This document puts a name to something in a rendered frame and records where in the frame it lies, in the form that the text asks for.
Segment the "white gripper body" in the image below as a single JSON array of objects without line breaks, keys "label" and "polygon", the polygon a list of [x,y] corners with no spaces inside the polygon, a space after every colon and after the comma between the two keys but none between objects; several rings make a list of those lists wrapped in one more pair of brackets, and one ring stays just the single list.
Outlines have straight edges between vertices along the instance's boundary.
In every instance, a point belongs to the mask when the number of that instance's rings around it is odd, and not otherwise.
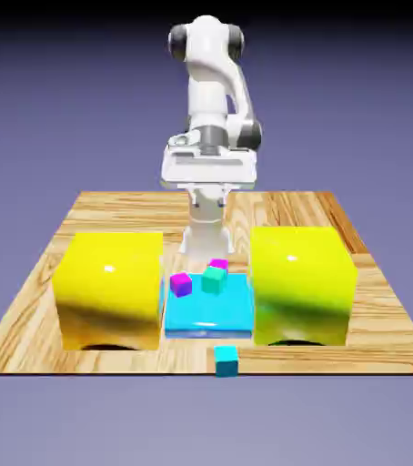
[{"label": "white gripper body", "polygon": [[166,147],[161,182],[172,189],[219,185],[253,188],[257,181],[257,154],[252,150],[219,149],[218,156],[200,154],[199,147]]}]

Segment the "small teal green cube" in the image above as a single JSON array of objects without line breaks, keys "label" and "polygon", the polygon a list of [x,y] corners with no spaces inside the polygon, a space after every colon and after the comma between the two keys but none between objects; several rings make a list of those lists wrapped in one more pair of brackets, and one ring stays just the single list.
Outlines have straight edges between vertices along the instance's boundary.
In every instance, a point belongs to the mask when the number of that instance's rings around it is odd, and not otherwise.
[{"label": "small teal green cube", "polygon": [[224,289],[227,282],[227,270],[208,266],[201,277],[201,289],[205,293],[219,294]]}]

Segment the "small cyan cube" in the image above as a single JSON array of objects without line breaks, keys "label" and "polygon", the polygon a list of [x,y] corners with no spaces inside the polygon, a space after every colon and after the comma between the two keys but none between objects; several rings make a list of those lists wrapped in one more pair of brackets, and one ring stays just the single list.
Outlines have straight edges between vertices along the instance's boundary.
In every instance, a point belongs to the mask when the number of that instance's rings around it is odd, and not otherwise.
[{"label": "small cyan cube", "polygon": [[214,347],[215,374],[219,378],[236,377],[238,374],[238,351],[236,346]]}]

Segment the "large flat cyan box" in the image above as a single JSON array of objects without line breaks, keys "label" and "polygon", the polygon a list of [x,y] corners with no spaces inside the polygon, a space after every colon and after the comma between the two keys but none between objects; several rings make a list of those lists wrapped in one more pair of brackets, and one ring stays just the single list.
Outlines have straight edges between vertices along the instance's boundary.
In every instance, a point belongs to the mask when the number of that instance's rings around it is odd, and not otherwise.
[{"label": "large flat cyan box", "polygon": [[253,293],[247,275],[231,273],[219,294],[201,289],[201,274],[191,274],[192,292],[166,298],[165,335],[171,339],[250,339],[254,329]]}]

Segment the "large yellow-green box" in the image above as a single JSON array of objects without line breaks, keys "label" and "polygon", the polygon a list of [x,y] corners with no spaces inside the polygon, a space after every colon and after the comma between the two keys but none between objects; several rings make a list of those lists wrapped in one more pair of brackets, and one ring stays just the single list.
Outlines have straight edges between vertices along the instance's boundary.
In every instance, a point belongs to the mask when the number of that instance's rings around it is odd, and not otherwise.
[{"label": "large yellow-green box", "polygon": [[344,346],[358,270],[335,228],[253,227],[254,342]]}]

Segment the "large yellow box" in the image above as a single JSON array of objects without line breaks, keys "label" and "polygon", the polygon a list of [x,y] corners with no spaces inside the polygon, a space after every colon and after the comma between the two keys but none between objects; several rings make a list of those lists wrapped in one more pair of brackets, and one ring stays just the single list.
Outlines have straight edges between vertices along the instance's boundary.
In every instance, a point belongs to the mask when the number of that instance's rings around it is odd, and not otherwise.
[{"label": "large yellow box", "polygon": [[77,233],[52,285],[65,350],[158,348],[164,302],[162,233]]}]

